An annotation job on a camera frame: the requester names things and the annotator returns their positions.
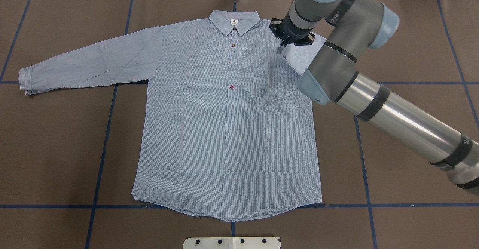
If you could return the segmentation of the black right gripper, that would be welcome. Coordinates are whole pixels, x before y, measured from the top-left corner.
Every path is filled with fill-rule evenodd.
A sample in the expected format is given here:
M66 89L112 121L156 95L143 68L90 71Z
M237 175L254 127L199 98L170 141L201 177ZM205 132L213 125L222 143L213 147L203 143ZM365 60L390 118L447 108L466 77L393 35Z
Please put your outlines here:
M296 27L289 18L272 18L269 29L276 38L280 39L280 46L277 48L279 54L284 54L289 44L311 46L315 40L315 35L310 30Z

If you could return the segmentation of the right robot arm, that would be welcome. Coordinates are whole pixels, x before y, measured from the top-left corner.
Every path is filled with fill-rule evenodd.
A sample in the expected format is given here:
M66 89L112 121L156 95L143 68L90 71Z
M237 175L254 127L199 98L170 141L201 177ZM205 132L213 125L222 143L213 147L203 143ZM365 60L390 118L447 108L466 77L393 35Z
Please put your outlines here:
M281 41L279 53L286 55L290 44L312 46L312 30L322 20L333 31L305 67L298 90L317 104L339 104L477 196L478 143L354 68L367 48L378 49L393 36L397 14L376 0L293 0L285 17L269 26Z

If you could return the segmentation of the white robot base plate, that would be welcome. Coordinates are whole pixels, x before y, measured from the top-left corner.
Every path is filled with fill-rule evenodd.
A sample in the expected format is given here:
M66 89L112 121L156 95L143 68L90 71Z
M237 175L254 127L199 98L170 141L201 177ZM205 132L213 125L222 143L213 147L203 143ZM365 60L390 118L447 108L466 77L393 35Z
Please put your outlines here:
M280 237L190 237L183 249L281 249Z

